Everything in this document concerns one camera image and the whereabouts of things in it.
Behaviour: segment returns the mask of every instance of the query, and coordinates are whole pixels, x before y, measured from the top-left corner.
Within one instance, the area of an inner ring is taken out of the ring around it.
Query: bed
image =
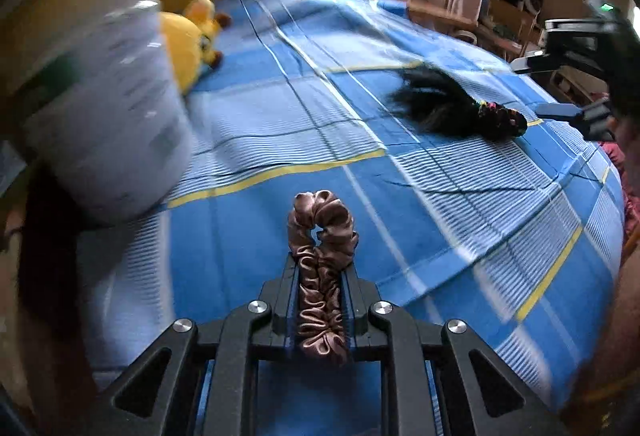
[[[255,299],[287,257],[301,191],[351,210],[359,276],[416,318],[462,318],[552,409],[593,353],[620,264],[618,171],[532,109],[552,98],[500,58],[413,25],[376,0],[217,0],[233,17],[186,98],[189,169],[145,217],[83,232],[84,347],[105,387],[176,318]],[[516,108],[504,143],[415,132],[389,113],[423,61],[479,100]],[[260,364],[258,434],[375,434],[376,364]]]

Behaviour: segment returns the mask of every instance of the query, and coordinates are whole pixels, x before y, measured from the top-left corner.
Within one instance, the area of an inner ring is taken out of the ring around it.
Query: window
[[[638,7],[634,7],[634,18],[632,23],[636,34],[640,38],[640,9]]]

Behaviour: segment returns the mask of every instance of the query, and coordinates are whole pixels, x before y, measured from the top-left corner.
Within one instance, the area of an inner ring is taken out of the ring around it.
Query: metal screw cap
[[[248,308],[251,313],[262,313],[267,311],[268,306],[265,301],[251,301]]]
[[[189,319],[178,319],[174,322],[172,327],[174,328],[174,331],[177,331],[178,333],[185,333],[193,328],[193,321]]]
[[[466,322],[460,319],[452,319],[447,322],[447,328],[452,333],[461,334],[466,331]]]
[[[378,301],[373,305],[373,311],[379,315],[387,315],[391,313],[393,308],[394,307],[391,306],[391,303],[387,301]]]

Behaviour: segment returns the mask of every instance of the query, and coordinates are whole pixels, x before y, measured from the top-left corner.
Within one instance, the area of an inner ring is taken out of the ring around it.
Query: scrunchie
[[[320,244],[311,230],[318,225]],[[340,272],[353,261],[358,233],[353,217],[331,191],[300,193],[293,202],[287,226],[289,249],[300,268],[298,335],[309,356],[347,361],[340,310]]]
[[[494,142],[527,131],[527,119],[517,109],[476,101],[441,68],[425,64],[401,75],[402,86],[390,95],[394,114],[419,131],[458,138],[481,135]]]

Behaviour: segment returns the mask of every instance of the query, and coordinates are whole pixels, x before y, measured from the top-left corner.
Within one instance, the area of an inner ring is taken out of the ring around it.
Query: brown satin scrunchie
[[[316,247],[311,230],[318,225]],[[300,193],[289,213],[289,248],[300,267],[298,335],[309,356],[347,361],[340,311],[340,272],[353,260],[358,233],[353,217],[331,191]]]

